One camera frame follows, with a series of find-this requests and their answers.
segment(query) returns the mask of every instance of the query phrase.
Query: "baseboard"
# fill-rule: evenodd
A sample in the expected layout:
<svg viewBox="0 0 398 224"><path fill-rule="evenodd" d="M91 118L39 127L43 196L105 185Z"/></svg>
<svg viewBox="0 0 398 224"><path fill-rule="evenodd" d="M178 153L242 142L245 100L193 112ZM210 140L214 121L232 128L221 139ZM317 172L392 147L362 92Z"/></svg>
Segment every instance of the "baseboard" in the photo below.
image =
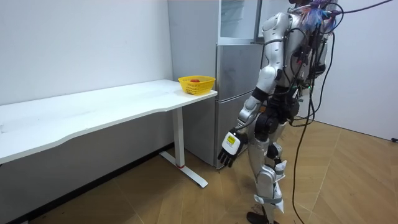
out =
<svg viewBox="0 0 398 224"><path fill-rule="evenodd" d="M110 173L108 173L108 174L106 174L106 175L104 175L104 176L102 176L102 177L100 177L100 178L98 178L98 179L96 179L96 180L94 180L94 181L82 186L82 187L79 187L78 189L73 190L73 191L67 193L66 195L61 196L61 197L53 200L52 202L49 202L49 203L47 203L47 204L45 204L45 205L43 205L43 206L41 206L39 208L36 208L35 210L33 210L33 211L29 212L29 213L26 213L25 215L23 215L23 216L21 216L19 218L16 218L13 221L8 222L6 224L21 224L24 221L33 220L33 219L35 219L35 218L37 218L37 217L39 217L39 216L41 216L41 215L43 215L45 213L57 208L58 206L60 206L60 205L62 205L64 203L74 199L75 197L80 196L80 195L86 193L87 191L89 191L89 190L91 190L91 189L93 189L93 188L95 188L95 187L97 187L97 186L99 186L99 185L101 185L101 184L103 184L103 183L105 183L105 182L107 182L107 181L109 181L109 180L111 180L111 179L113 179L113 178L115 178L115 177L117 177L117 176L129 171L129 170L131 170L132 168L138 166L139 164L142 164L143 162L148 161L149 159L152 159L153 157L159 155L160 152L166 151L166 150L171 149L173 147L174 147L174 142L170 143L170 144L168 144L168 145L166 145L166 146L164 146L164 147L162 147L162 148L160 148L160 149L158 149L158 150L156 150L156 151L154 151L154 152L152 152L152 153L150 153L150 154L148 154L148 155L146 155L146 156L144 156L144 157L142 157L142 158L140 158L140 159L138 159L138 160L136 160L134 162L131 162L131 163L129 163L129 164L127 164L127 165L125 165L125 166L123 166L121 168L118 168L117 170L112 171L112 172L110 172Z"/></svg>

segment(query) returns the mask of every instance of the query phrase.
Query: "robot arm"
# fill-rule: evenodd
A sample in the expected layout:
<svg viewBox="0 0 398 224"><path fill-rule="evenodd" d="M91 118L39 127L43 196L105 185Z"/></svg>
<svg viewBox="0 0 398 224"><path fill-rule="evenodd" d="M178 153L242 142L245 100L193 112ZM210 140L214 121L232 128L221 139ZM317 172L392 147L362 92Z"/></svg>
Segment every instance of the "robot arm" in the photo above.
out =
<svg viewBox="0 0 398 224"><path fill-rule="evenodd" d="M238 125L229 131L223 141L223 149L218 155L218 159L226 166L231 167L243 146L248 144L247 127L257 118L259 108L268 99L282 78L284 37L289 28L290 19L287 13L278 13L268 19L262 27L265 40L264 56L269 63L261 69L256 89L246 100L239 113Z"/></svg>

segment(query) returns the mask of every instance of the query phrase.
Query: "yellow basket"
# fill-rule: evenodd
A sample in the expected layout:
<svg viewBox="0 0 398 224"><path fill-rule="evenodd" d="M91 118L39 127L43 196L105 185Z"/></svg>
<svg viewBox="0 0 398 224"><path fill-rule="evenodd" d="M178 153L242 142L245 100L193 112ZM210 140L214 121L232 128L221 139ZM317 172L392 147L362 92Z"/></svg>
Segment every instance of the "yellow basket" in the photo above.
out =
<svg viewBox="0 0 398 224"><path fill-rule="evenodd" d="M195 83L191 82L191 80L197 79L200 82ZM185 93L193 94L193 95L202 95L210 92L213 88L215 78L205 77L200 75L190 76L190 77L182 77L178 79L181 88Z"/></svg>

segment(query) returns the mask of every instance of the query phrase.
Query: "tabletop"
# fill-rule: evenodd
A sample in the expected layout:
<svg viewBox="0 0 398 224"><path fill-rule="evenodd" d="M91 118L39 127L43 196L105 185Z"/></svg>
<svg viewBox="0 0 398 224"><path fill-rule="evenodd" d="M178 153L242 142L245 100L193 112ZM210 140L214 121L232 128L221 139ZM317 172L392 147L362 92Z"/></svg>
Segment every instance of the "tabletop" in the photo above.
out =
<svg viewBox="0 0 398 224"><path fill-rule="evenodd" d="M157 80L0 106L0 164L148 114L216 96Z"/></svg>

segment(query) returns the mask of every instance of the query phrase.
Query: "refrigerator door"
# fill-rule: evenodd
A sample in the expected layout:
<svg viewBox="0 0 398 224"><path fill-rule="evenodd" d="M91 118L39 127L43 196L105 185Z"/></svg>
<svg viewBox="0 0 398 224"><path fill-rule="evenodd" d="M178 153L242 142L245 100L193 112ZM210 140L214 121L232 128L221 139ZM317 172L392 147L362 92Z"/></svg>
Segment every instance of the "refrigerator door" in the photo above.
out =
<svg viewBox="0 0 398 224"><path fill-rule="evenodd" d="M217 100L224 101L253 91L261 69L263 45L217 47Z"/></svg>
<svg viewBox="0 0 398 224"><path fill-rule="evenodd" d="M217 155L222 147L221 143L230 129L236 126L236 119L241 111L244 102L249 98L251 92L243 96L216 103L216 139L215 139L215 164L217 169L222 168L222 164L217 160Z"/></svg>

